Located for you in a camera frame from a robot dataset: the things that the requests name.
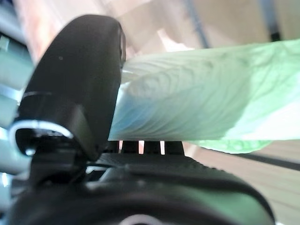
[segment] black plastic housing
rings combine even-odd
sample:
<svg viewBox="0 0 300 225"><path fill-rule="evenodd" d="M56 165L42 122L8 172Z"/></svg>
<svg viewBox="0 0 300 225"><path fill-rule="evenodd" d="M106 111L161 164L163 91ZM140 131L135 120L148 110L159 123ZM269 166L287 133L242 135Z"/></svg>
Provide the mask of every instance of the black plastic housing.
<svg viewBox="0 0 300 225"><path fill-rule="evenodd" d="M89 160L99 157L113 120L124 43L119 22L100 15L78 17L57 35L37 65L10 129L22 153L46 135L74 140Z"/></svg>

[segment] wooden surface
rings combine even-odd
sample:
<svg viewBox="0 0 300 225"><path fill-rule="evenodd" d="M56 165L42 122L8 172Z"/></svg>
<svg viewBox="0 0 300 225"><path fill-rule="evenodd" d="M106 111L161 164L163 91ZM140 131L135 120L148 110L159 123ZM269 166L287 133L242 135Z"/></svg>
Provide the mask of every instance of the wooden surface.
<svg viewBox="0 0 300 225"><path fill-rule="evenodd" d="M300 140L274 141L255 153L300 163Z"/></svg>
<svg viewBox="0 0 300 225"><path fill-rule="evenodd" d="M258 0L194 0L211 47L268 42Z"/></svg>
<svg viewBox="0 0 300 225"><path fill-rule="evenodd" d="M282 149L285 148L286 152L292 152L295 157L300 158L299 143L299 141L276 142L261 152L283 155L279 152L284 152ZM187 155L200 163L233 173L254 186L269 201L277 221L284 225L299 224L300 172L189 144L185 144L185 149Z"/></svg>

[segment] black device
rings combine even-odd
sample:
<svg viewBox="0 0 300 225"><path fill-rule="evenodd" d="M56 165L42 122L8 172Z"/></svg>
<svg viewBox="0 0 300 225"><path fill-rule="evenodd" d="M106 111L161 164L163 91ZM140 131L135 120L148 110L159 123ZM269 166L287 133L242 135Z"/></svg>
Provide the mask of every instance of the black device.
<svg viewBox="0 0 300 225"><path fill-rule="evenodd" d="M254 188L184 156L181 142L108 142L125 61L113 18L85 15L54 39L25 91L10 138L33 154L12 182L8 225L274 225Z"/></svg>

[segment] wooden floor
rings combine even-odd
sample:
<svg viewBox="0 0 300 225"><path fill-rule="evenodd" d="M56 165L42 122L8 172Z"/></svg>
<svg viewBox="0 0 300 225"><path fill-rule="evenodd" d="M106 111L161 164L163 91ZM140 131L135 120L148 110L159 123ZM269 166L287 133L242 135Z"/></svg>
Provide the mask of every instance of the wooden floor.
<svg viewBox="0 0 300 225"><path fill-rule="evenodd" d="M202 164L241 177L269 201L277 221L299 225L300 172L185 144L186 154ZM300 141L276 141L257 153L300 161Z"/></svg>

